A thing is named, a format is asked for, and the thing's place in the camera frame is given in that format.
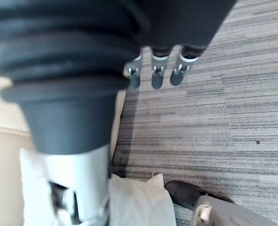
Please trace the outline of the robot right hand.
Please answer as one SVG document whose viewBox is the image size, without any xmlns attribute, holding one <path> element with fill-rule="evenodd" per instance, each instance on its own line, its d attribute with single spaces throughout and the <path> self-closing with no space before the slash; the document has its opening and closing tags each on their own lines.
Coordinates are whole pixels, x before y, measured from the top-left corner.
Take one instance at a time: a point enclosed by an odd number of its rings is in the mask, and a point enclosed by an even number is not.
<svg viewBox="0 0 278 226">
<path fill-rule="evenodd" d="M 233 0 L 0 0 L 1 97 L 18 104 L 47 167 L 65 225 L 106 226 L 117 93 L 140 85 L 151 48 L 159 89 L 174 46 L 172 85 L 182 83 Z"/>
</svg>

